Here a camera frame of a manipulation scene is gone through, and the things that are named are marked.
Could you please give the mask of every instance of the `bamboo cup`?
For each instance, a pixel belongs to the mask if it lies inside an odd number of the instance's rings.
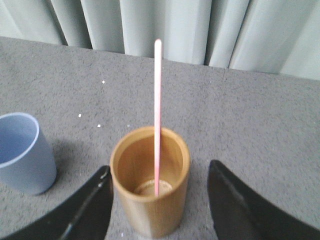
[[[113,184],[131,226],[141,235],[160,238],[181,222],[190,169],[189,149],[170,129],[161,128],[160,187],[154,194],[153,126],[136,129],[115,146],[110,168]]]

